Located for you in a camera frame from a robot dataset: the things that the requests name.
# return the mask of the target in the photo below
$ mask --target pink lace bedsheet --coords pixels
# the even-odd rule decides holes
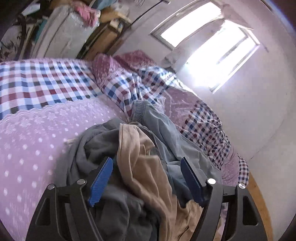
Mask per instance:
[[[15,241],[24,241],[46,186],[53,183],[67,139],[123,112],[106,96],[20,110],[0,121],[0,219]]]

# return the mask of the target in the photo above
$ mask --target bright window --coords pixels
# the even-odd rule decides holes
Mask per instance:
[[[259,42],[250,31],[230,21],[188,59],[187,67],[196,85],[219,89],[254,53]]]
[[[221,9],[209,0],[194,1],[161,23],[151,35],[173,50],[183,39],[217,18]],[[219,89],[256,51],[259,42],[250,30],[226,20],[220,31],[188,59],[195,85]]]
[[[201,7],[193,10],[185,17],[174,23],[171,27],[165,30],[160,36],[168,41],[174,47],[194,31],[204,26],[212,19],[221,14],[220,8],[211,2],[208,2]]]

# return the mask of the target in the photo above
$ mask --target plaid bedspread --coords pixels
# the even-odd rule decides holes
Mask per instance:
[[[96,76],[97,84],[102,92],[124,111],[127,119],[131,116],[134,100],[146,99],[155,104],[169,88],[181,86],[174,74],[156,66],[141,51],[116,56],[117,61],[110,58],[105,55],[96,57],[93,68],[95,72],[100,73],[100,76]],[[198,145],[221,169],[231,144],[222,129],[219,117],[198,97],[180,132]],[[247,184],[249,179],[247,163],[239,154],[237,155],[240,168],[239,183]]]
[[[31,59],[0,63],[0,120],[18,110],[96,97],[89,63]]]

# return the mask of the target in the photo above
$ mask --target beige cloth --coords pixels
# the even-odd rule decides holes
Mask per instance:
[[[150,138],[137,126],[120,124],[117,164],[124,183],[161,217],[159,241],[189,241],[202,208],[193,200],[181,208]]]

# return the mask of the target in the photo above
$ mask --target gray cloth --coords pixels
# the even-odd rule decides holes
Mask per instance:
[[[116,2],[117,0],[96,0],[92,5],[92,8],[95,8],[97,10],[102,10],[103,8],[106,8]]]
[[[179,180],[184,179],[180,169],[180,161],[183,157],[192,162],[197,171],[204,175],[204,178],[214,178],[217,182],[222,183],[221,172],[218,170],[209,158],[199,149],[197,145],[184,137],[172,123],[172,121],[164,114],[156,111],[156,109],[148,102],[136,100],[133,103],[131,116],[132,122],[139,122],[152,131],[156,137],[165,144],[167,151],[158,148],[164,153],[164,159],[168,164],[168,171],[171,176],[178,177]]]
[[[82,133],[58,162],[55,184],[71,185],[87,177],[106,156],[116,163],[120,123],[124,122],[112,119]],[[130,193],[117,165],[113,165],[108,185],[91,212],[104,241],[157,241],[159,215]]]

